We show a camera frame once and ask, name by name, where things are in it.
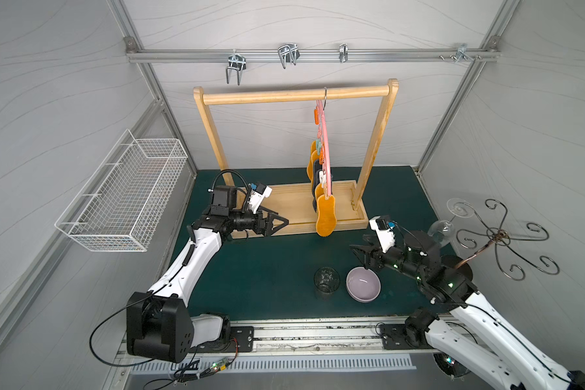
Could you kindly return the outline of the wooden clothes rack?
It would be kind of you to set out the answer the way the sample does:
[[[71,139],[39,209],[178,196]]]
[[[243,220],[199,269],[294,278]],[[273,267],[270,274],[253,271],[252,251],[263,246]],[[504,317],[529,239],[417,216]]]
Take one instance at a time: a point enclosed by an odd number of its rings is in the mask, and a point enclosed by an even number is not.
[[[357,180],[332,180],[332,195],[336,197],[337,225],[334,232],[364,229],[369,223],[369,218],[362,196],[367,187],[372,167],[380,149],[380,144],[388,125],[389,117],[393,110],[396,95],[399,89],[399,81],[390,79],[386,86],[367,86],[328,89],[328,100],[351,98],[376,98],[381,97],[380,109],[375,121],[373,133],[367,148],[364,162]],[[219,167],[228,167],[228,161],[224,155],[219,133],[211,114],[211,106],[281,103],[281,102],[310,102],[322,100],[324,89],[304,89],[294,91],[266,91],[238,94],[207,94],[203,88],[193,89],[193,97],[197,109],[201,115],[207,136],[218,161]],[[323,184],[323,170],[320,173]],[[276,185],[266,204],[284,212],[284,217],[289,219],[289,225],[283,228],[284,235],[317,233],[315,224],[317,211],[313,208],[312,183]]]

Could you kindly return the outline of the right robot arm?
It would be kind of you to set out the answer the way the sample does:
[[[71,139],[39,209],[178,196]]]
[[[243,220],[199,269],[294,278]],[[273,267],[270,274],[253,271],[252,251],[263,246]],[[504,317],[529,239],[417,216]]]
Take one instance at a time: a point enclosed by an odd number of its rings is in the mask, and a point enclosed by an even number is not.
[[[413,279],[419,291],[443,306],[482,341],[460,335],[438,315],[419,308],[406,319],[404,338],[414,348],[431,347],[495,389],[585,389],[585,374],[568,370],[523,336],[472,281],[441,260],[425,232],[407,232],[396,243],[393,229],[364,236],[349,248],[365,268],[388,269]]]

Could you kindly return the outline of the pink clip hanger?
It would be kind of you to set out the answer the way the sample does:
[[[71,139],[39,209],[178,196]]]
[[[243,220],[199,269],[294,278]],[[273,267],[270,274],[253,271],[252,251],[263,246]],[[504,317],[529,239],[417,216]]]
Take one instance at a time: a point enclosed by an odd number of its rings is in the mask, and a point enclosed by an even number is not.
[[[318,135],[317,135],[317,150],[319,152],[319,157],[322,160],[323,165],[323,191],[325,193],[325,197],[329,198],[332,195],[332,172],[331,172],[331,161],[330,161],[330,149],[329,149],[329,142],[328,142],[328,130],[327,130],[327,121],[325,117],[325,109],[327,105],[328,99],[328,88],[324,87],[324,94],[322,100],[316,101],[315,107],[315,123],[318,125]]]

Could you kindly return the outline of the yellow insole front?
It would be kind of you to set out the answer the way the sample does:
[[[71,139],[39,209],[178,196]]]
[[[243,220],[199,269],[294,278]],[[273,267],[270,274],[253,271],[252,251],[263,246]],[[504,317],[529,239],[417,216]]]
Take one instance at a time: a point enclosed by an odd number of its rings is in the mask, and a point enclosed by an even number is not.
[[[317,198],[316,232],[320,237],[330,236],[336,229],[336,197],[334,195],[321,195]]]

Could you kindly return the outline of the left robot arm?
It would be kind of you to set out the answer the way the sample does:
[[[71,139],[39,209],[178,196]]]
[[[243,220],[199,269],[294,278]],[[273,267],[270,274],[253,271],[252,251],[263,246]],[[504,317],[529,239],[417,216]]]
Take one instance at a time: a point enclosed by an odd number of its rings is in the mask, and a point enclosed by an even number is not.
[[[135,292],[126,309],[127,351],[136,357],[182,362],[191,349],[224,336],[224,315],[188,312],[189,300],[208,263],[235,231],[269,237],[289,220],[260,206],[258,211],[211,208],[190,226],[191,237],[172,266],[147,292]]]

